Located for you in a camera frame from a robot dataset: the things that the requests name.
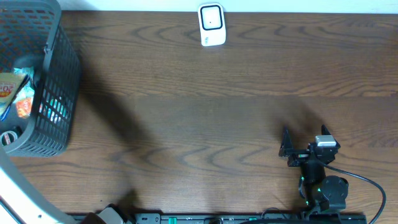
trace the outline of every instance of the wood grain surface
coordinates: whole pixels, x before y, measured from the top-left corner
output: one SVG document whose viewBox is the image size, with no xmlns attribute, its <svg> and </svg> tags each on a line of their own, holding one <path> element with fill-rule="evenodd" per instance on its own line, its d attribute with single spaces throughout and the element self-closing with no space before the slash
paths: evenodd
<svg viewBox="0 0 398 224">
<path fill-rule="evenodd" d="M 13 158 L 65 212 L 109 203 L 180 212 L 304 207 L 300 171 L 278 157 L 282 127 L 306 147 L 326 124 L 333 166 L 386 190 L 398 212 L 398 17 L 226 13 L 227 41 L 200 45 L 195 13 L 64 12 L 83 64 L 68 150 Z M 377 188 L 349 181 L 370 220 Z"/>
</svg>

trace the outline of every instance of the brown wooden tabletop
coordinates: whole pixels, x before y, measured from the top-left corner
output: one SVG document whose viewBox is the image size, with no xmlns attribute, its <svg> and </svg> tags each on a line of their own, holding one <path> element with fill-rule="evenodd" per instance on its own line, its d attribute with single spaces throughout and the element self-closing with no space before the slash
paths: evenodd
<svg viewBox="0 0 398 224">
<path fill-rule="evenodd" d="M 226 13 L 227 41 L 200 45 L 193 12 L 64 12 L 81 57 L 67 151 L 12 158 L 65 212 L 109 203 L 180 212 L 304 207 L 282 127 L 305 148 L 326 124 L 331 165 L 380 183 L 398 213 L 398 16 Z M 347 209 L 377 212 L 351 177 Z"/>
</svg>

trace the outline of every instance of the white wall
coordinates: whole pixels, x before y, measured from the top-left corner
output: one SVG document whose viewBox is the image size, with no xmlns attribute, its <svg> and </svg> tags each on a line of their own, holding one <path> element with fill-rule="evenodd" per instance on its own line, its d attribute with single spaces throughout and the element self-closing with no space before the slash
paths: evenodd
<svg viewBox="0 0 398 224">
<path fill-rule="evenodd" d="M 58 0 L 64 10 L 196 11 L 201 0 Z M 226 12 L 398 14 L 398 0 L 218 0 Z"/>
</svg>

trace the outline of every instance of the plastic basket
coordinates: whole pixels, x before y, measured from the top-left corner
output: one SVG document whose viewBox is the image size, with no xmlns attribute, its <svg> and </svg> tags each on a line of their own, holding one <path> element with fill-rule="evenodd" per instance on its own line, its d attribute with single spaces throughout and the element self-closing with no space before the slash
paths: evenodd
<svg viewBox="0 0 398 224">
<path fill-rule="evenodd" d="M 30 117 L 15 106 L 0 133 L 18 125 L 23 133 L 4 146 L 9 156 L 50 157 L 66 150 L 78 97 L 81 67 L 60 26 L 56 0 L 0 0 L 0 72 L 35 67 L 37 86 Z"/>
</svg>

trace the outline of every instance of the orange package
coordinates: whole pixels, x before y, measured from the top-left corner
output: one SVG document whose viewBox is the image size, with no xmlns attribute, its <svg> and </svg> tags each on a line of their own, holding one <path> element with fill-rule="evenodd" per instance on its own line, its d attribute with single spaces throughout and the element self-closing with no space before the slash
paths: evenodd
<svg viewBox="0 0 398 224">
<path fill-rule="evenodd" d="M 18 117 L 28 118 L 32 110 L 33 97 L 28 97 L 16 103 Z"/>
</svg>

